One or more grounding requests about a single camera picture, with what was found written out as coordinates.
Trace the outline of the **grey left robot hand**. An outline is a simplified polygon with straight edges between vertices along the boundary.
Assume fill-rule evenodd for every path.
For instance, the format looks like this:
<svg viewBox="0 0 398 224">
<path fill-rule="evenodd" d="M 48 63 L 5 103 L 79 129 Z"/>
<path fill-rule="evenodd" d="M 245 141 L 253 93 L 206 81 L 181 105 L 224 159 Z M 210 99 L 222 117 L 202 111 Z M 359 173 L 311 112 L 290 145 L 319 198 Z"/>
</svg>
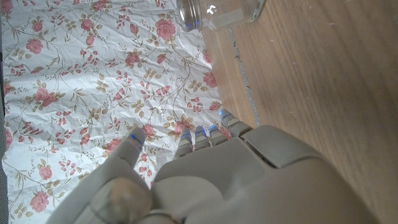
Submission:
<svg viewBox="0 0 398 224">
<path fill-rule="evenodd" d="M 131 130 L 68 194 L 49 223 L 376 223 L 316 150 L 273 126 L 222 110 L 216 126 L 183 129 L 172 161 L 148 186 L 134 171 L 146 136 Z"/>
</svg>

